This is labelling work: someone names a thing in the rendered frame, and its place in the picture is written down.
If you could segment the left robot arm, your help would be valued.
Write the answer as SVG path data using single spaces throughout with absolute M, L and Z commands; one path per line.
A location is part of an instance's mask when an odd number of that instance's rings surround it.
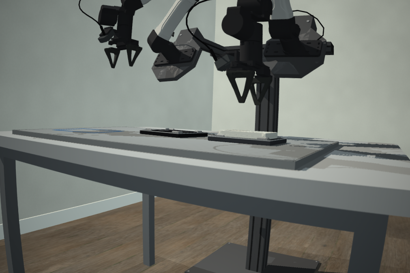
M 263 25 L 269 24 L 272 39 L 264 51 L 265 57 L 319 57 L 322 50 L 321 40 L 299 40 L 301 29 L 295 24 L 290 0 L 237 0 L 237 6 L 228 7 L 222 20 L 222 30 L 240 43 L 249 41 L 263 42 Z M 230 68 L 234 56 L 226 54 L 215 61 L 218 71 Z

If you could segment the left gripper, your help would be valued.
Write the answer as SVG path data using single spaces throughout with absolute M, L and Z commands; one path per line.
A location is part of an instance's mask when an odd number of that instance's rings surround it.
M 226 75 L 233 87 L 238 102 L 245 103 L 250 90 L 254 104 L 260 105 L 273 81 L 273 76 L 270 75 L 270 67 L 262 64 L 262 44 L 254 41 L 250 45 L 249 41 L 245 41 L 245 43 L 240 43 L 240 51 L 225 51 L 217 59 L 222 58 L 226 54 L 234 56 L 234 61 L 231 62 L 230 68 L 226 69 Z M 242 96 L 236 84 L 236 78 L 246 78 Z M 264 83 L 259 99 L 257 99 L 254 87 L 254 84 L 257 83 Z

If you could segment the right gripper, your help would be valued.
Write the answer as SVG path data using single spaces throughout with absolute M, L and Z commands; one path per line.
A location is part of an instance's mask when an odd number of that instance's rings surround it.
M 113 29 L 113 27 L 106 27 L 104 28 L 105 35 L 108 35 L 111 30 L 114 30 L 115 35 L 113 38 L 111 38 L 111 41 L 108 42 L 109 45 L 116 44 L 117 48 L 114 47 L 109 47 L 105 48 L 104 51 L 109 59 L 111 68 L 115 68 L 120 50 L 127 50 L 127 56 L 128 56 L 128 62 L 129 66 L 133 66 L 135 63 L 135 60 L 137 59 L 138 55 L 142 51 L 142 47 L 139 47 L 139 41 L 131 39 L 132 35 L 132 27 L 126 25 L 121 25 L 117 26 L 117 30 Z M 133 57 L 133 60 L 131 61 L 131 53 L 132 50 L 135 51 L 135 55 Z M 112 58 L 111 54 L 114 53 L 114 62 L 112 63 Z

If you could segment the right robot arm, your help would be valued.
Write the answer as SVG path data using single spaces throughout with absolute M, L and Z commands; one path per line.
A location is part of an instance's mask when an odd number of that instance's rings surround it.
M 122 6 L 102 5 L 99 11 L 98 22 L 105 26 L 131 26 L 135 11 L 142 8 L 151 0 L 121 0 Z M 147 42 L 151 50 L 159 53 L 154 62 L 155 66 L 191 62 L 197 50 L 195 48 L 178 50 L 173 42 L 169 42 L 174 30 L 183 19 L 187 11 L 199 0 L 176 0 L 163 21 L 151 31 Z M 118 21 L 118 22 L 117 22 Z M 114 31 L 98 38 L 100 43 L 109 41 Z

